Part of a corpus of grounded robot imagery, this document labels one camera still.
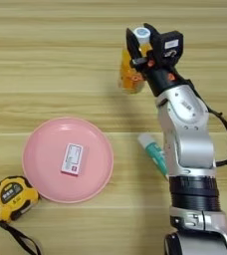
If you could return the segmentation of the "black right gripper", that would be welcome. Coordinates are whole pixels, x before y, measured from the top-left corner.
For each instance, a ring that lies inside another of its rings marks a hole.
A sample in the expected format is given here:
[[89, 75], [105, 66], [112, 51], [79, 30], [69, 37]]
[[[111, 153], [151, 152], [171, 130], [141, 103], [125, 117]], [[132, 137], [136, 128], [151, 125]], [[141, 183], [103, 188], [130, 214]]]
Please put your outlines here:
[[142, 56], [139, 43], [130, 29], [126, 29], [126, 47], [131, 57], [131, 66], [148, 82], [153, 95], [158, 97], [169, 89], [188, 85], [188, 81], [170, 67], [157, 65], [153, 58], [160, 57], [160, 33], [148, 23], [144, 23], [143, 26], [150, 32], [150, 49], [146, 53], [147, 57]]

